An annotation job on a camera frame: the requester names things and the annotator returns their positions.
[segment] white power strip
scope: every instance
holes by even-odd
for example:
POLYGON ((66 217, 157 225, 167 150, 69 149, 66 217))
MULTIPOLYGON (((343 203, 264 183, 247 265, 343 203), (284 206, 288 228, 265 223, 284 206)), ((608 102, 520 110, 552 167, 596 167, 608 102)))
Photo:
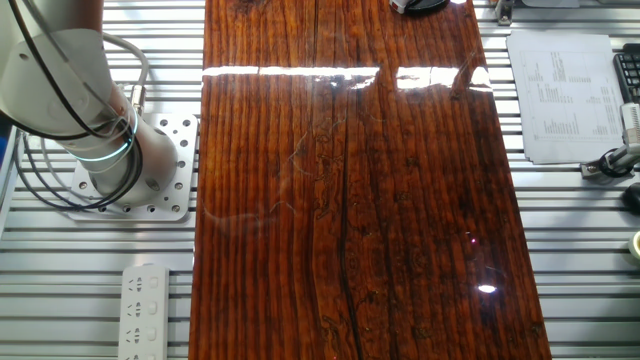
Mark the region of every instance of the white power strip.
POLYGON ((169 269, 129 267, 122 273, 118 360, 166 360, 169 269))

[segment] cable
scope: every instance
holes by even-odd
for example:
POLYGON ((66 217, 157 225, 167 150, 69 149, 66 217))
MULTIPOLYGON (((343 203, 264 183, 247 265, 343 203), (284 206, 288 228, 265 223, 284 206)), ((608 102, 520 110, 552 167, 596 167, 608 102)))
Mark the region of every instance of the cable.
MULTIPOLYGON (((38 179, 42 182, 42 184, 45 186, 45 188, 51 192, 54 196, 58 197, 59 199, 61 198, 61 195, 58 194, 55 190, 51 189, 51 187, 46 183, 46 181, 44 181, 44 179, 42 178, 42 176, 40 175, 39 170, 37 169, 37 167, 35 166, 35 162, 33 161, 33 156, 31 155, 30 149, 28 147, 28 144, 25 143, 25 153, 27 154, 27 157, 29 158, 29 162, 31 164, 31 168, 33 170, 33 172, 36 174, 36 176, 38 177, 38 179)), ((18 171, 18 175, 20 176, 20 179, 22 180, 22 182, 24 183, 25 187, 27 188, 27 190, 29 190, 38 200, 42 201, 43 203, 54 207, 58 210, 61 211, 82 211, 82 210, 89 210, 89 209, 99 209, 99 208, 103 208, 106 207, 108 205, 113 204, 114 202, 118 201, 120 198, 122 198, 122 196, 124 196, 124 194, 128 193, 133 186, 135 186, 135 184, 137 183, 138 179, 140 178, 140 174, 142 173, 142 150, 140 149, 140 145, 138 144, 137 141, 135 141, 135 138, 132 142, 132 147, 133 150, 132 152, 129 153, 131 159, 129 161, 129 164, 127 166, 127 174, 129 175, 127 178, 123 179, 123 181, 120 183, 120 185, 109 195, 107 195, 104 199, 93 203, 93 204, 89 204, 89 205, 79 205, 79 204, 74 204, 66 199, 63 199, 64 202, 66 203, 70 203, 73 204, 71 206, 64 206, 64 205, 59 205, 59 204, 55 204, 53 202, 50 202, 48 200, 46 200, 45 198, 43 198, 42 196, 40 196, 40 194, 38 194, 33 187, 31 186, 31 184, 29 183, 29 181, 27 180, 26 176, 24 175, 24 171, 22 170, 22 168, 20 167, 20 162, 18 161, 18 148, 19 145, 19 135, 16 134, 16 146, 14 147, 14 151, 13 151, 13 160, 14 163, 16 164, 16 169, 18 171)))
POLYGON ((149 60, 147 60, 147 56, 142 52, 142 50, 140 50, 137 46, 133 45, 127 40, 111 34, 103 33, 102 38, 108 43, 131 51, 133 55, 135 55, 140 60, 140 78, 138 78, 138 82, 136 83, 136 85, 144 86, 144 83, 147 81, 147 76, 149 75, 149 60))
POLYGON ((7 115, 4 111, 0 110, 0 120, 5 120, 8 123, 10 123, 11 125, 17 127, 18 129, 24 131, 24 132, 28 132, 32 135, 36 135, 45 139, 51 139, 51 140, 56 140, 56 141, 70 141, 70 140, 77 140, 77 139, 82 139, 85 138, 87 136, 89 136, 88 133, 82 133, 82 134, 78 134, 78 135, 69 135, 69 136, 56 136, 56 135, 50 135, 50 134, 45 134, 43 132, 40 132, 38 130, 32 129, 24 124, 21 124, 20 122, 18 122, 17 120, 13 119, 11 116, 7 115))
POLYGON ((33 58, 35 59, 35 61, 40 66, 40 69, 42 70, 42 72, 44 73, 45 77, 47 78, 47 81, 49 82, 49 85, 51 86, 51 88, 53 88, 53 91, 58 96, 58 99, 62 103, 62 106, 67 110, 69 115, 71 115, 71 117, 78 124, 78 126, 80 126, 87 133, 89 133, 89 134, 91 134, 91 135, 93 135, 95 137, 98 137, 98 138, 107 138, 107 137, 109 137, 108 135, 102 135, 100 133, 97 133, 93 129, 91 129, 80 118, 78 113, 76 113, 76 111, 73 109, 73 107, 69 103, 69 100, 64 96, 64 93, 62 92, 62 89, 60 89, 60 87, 56 83, 56 80, 53 78, 53 75, 51 75, 51 72, 49 71, 49 68, 47 67, 47 64, 45 64, 44 60, 42 59, 42 56, 40 55, 40 52, 38 51, 38 48, 36 47, 36 44, 33 41, 33 38, 31 37, 31 34, 29 33, 29 29, 27 29, 27 25, 24 22, 24 18, 22 17, 22 14, 20 13, 20 9, 18 8, 18 4, 16 3, 16 0, 9 0, 9 5, 11 6, 11 11, 13 12, 13 16, 15 17, 15 19, 16 19, 16 21, 18 23, 18 27, 20 28, 20 32, 22 33, 22 36, 24 37, 24 40, 27 43, 27 47, 29 48, 29 51, 31 51, 31 55, 33 55, 33 58))
POLYGON ((90 199, 91 197, 86 196, 86 195, 82 195, 76 191, 73 191, 73 189, 70 186, 67 186, 64 181, 62 181, 62 179, 60 179, 60 176, 58 176, 58 173, 55 172, 55 170, 53 170, 53 166, 51 165, 51 159, 49 159, 49 155, 47 154, 47 144, 45 142, 44 138, 40 138, 40 148, 42 149, 42 157, 44 159, 44 163, 47 166, 47 170, 49 170, 49 173, 51 174, 51 176, 53 176, 53 178, 56 180, 56 182, 64 189, 66 189, 67 191, 69 191, 69 193, 73 194, 75 197, 80 198, 80 199, 90 199))

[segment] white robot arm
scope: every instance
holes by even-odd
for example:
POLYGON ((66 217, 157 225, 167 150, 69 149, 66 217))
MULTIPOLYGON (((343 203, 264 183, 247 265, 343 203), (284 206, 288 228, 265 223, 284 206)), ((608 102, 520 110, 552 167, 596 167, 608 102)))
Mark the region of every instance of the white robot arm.
POLYGON ((100 206, 134 207, 171 182, 176 149, 142 120, 144 88, 134 89, 134 107, 113 83, 103 7, 101 0, 0 3, 0 116, 75 156, 105 197, 100 206))

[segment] glossy wood surface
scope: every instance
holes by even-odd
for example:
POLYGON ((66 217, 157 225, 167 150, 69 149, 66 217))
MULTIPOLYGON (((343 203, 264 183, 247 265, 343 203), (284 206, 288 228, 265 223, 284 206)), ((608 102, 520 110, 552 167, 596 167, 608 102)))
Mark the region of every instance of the glossy wood surface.
POLYGON ((190 359, 550 359, 473 7, 208 0, 190 359))

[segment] aluminum profile table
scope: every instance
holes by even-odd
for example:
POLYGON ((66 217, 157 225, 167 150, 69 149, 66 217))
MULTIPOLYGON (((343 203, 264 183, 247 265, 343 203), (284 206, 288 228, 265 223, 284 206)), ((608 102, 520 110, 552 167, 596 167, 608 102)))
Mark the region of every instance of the aluminum profile table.
MULTIPOLYGON (((633 181, 601 187, 582 181, 577 165, 534 166, 525 160, 505 43, 514 29, 552 29, 607 34, 620 51, 627 42, 640 42, 640 8, 590 0, 581 0, 580 9, 516 8, 513 25, 500 27, 488 0, 474 3, 552 353, 640 359, 640 262, 626 251, 640 218, 622 211, 618 200, 633 181)), ((198 116, 204 1, 107 0, 104 20, 105 32, 124 37, 149 57, 146 110, 198 116)), ((105 47, 114 80, 135 82, 137 60, 105 47)), ((75 160, 55 144, 48 153, 70 182, 75 160)), ((45 169, 42 155, 35 157, 45 169)), ((473 176, 473 169, 460 176, 473 176)), ((3 209, 0 360, 115 359, 120 273, 144 263, 173 270, 169 356, 187 357, 194 217, 186 225, 79 225, 41 204, 19 181, 3 209)))

